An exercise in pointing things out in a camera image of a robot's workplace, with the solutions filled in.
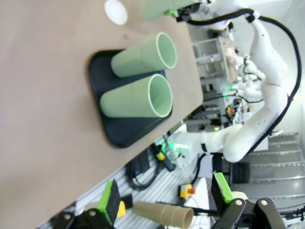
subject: green cup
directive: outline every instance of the green cup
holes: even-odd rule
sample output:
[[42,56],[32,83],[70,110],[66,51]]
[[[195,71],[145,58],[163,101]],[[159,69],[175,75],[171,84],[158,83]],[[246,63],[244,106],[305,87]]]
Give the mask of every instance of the green cup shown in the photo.
[[154,74],[104,93],[100,106],[110,118],[163,118],[172,110],[173,95],[166,78]]
[[119,77],[172,69],[177,64],[176,47],[164,32],[116,54],[111,68]]
[[197,2],[199,0],[146,0],[141,6],[141,15],[147,21],[153,21],[170,10],[178,10]]

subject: white lid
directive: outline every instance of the white lid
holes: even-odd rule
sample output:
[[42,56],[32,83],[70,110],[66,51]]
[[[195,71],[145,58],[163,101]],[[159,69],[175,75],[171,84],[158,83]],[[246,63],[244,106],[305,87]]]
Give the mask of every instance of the white lid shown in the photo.
[[117,25],[124,25],[127,22],[127,10],[118,0],[107,0],[105,12],[107,17]]

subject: brown table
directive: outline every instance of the brown table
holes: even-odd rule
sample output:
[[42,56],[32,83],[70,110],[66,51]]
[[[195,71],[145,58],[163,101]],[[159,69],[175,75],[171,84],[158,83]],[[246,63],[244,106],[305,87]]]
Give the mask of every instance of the brown table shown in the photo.
[[[104,0],[0,2],[0,228],[30,229],[48,220],[124,166],[203,102],[184,23],[145,22],[143,0],[122,0],[117,26]],[[89,84],[90,56],[123,49],[164,31],[178,64],[167,71],[171,118],[127,149],[109,144]]]

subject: black tray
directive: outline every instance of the black tray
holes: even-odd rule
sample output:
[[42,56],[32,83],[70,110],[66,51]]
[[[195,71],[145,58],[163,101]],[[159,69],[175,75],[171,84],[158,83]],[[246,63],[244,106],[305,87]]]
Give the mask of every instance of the black tray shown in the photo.
[[151,132],[172,113],[165,118],[108,118],[103,114],[100,108],[100,98],[105,92],[155,73],[165,76],[164,71],[159,71],[126,78],[117,77],[112,71],[110,63],[112,57],[121,51],[97,52],[89,63],[89,77],[108,139],[116,147],[126,148]]

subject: bolt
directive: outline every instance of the bolt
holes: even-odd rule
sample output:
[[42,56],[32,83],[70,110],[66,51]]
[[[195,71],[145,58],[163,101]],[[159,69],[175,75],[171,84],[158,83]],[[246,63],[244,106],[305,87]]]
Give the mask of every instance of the bolt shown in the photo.
[[64,215],[64,218],[65,218],[66,220],[69,220],[69,219],[71,218],[71,216],[70,216],[69,214],[65,214],[65,215]]
[[265,201],[265,200],[262,200],[261,203],[262,203],[262,205],[264,205],[264,206],[268,205],[268,202]]
[[237,201],[235,201],[235,204],[240,206],[240,205],[242,205],[243,203],[242,203],[241,200],[237,200]]
[[95,216],[96,212],[95,212],[95,211],[91,211],[91,212],[89,212],[89,214],[90,214],[91,216]]

